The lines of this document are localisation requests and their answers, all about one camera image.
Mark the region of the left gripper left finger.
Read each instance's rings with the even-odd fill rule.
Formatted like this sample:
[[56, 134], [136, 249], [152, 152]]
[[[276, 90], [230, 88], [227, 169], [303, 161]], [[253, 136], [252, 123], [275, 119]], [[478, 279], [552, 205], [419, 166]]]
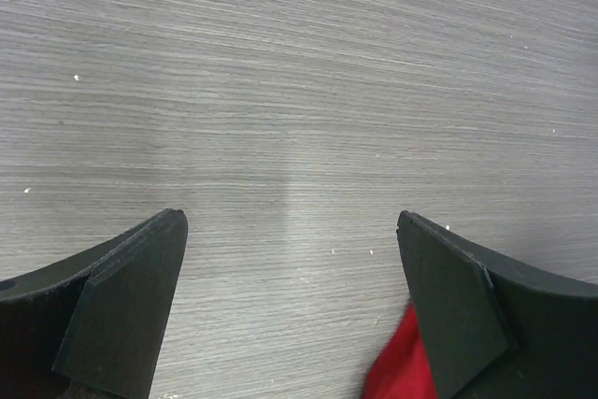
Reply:
[[108, 241], [1, 282], [1, 395], [150, 394], [188, 237], [165, 209]]

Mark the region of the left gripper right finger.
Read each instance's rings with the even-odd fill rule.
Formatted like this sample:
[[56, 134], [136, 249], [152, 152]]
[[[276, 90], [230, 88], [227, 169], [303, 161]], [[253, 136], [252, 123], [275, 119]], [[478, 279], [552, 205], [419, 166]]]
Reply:
[[397, 240], [439, 397], [596, 397], [596, 285], [409, 211], [399, 216]]

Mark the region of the red t-shirt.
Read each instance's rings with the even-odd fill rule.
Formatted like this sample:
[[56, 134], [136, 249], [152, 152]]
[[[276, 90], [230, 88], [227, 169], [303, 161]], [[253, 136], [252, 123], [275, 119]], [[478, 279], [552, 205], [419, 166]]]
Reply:
[[372, 364], [364, 399], [437, 399], [415, 308], [411, 301], [392, 338]]

